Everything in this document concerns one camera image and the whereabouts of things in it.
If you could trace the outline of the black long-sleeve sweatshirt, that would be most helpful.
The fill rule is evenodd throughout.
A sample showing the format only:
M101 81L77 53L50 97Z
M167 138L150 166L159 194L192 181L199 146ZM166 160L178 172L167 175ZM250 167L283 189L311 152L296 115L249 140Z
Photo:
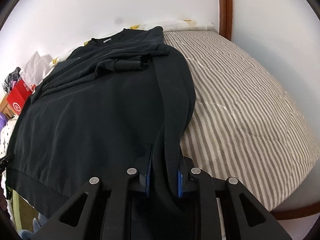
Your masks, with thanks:
M147 157L132 239L178 239L180 140L195 106L184 56L163 29L125 29L77 48L29 96L11 135L7 186L46 218L92 177L113 189Z

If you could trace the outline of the plaid clothes in red bag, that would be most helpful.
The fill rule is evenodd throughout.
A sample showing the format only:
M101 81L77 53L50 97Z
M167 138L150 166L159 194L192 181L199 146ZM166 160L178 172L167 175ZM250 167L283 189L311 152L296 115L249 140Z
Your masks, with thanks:
M13 72L7 75L4 82L2 83L2 87L7 94L12 91L12 89L15 87L15 84L21 79L20 71L21 68L16 67Z

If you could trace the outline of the white floral quilt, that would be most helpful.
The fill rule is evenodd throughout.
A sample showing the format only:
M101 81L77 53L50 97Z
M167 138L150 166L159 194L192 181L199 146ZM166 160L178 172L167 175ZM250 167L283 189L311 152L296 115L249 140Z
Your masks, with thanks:
M17 122L17 117L9 120L1 130L0 158L6 156L8 144Z

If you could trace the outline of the green blanket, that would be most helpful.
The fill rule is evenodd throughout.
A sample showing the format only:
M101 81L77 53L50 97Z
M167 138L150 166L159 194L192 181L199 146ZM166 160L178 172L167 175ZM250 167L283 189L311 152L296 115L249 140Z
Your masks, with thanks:
M39 213L16 191L12 192L12 208L17 231L33 231L33 219L37 218Z

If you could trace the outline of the striped mattress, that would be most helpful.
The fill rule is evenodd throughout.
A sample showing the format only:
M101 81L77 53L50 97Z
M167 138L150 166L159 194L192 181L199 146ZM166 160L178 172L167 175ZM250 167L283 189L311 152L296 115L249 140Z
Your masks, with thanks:
M319 142L278 81L213 31L163 32L185 58L195 106L181 155L212 177L238 178L267 210L289 197L319 158Z

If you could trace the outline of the red paper shopping bag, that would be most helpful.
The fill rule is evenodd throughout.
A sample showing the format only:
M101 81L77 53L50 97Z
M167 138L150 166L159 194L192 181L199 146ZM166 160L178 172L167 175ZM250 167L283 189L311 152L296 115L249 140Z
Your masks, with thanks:
M7 102L17 115L20 115L27 98L32 94L35 87L35 85L32 85L29 88L21 79L9 93Z

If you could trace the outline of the white Miniso plastic bag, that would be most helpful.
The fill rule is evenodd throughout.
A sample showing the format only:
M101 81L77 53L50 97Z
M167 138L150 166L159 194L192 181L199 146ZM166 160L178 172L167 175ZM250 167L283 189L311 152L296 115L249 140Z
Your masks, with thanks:
M31 91L34 91L53 67L36 51L21 67L20 76Z

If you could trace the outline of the brown wooden door frame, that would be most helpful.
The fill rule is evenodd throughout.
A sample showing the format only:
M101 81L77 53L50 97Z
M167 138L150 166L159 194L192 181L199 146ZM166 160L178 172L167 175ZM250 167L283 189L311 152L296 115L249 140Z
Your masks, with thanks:
M233 0L219 0L219 34L231 40L233 25Z

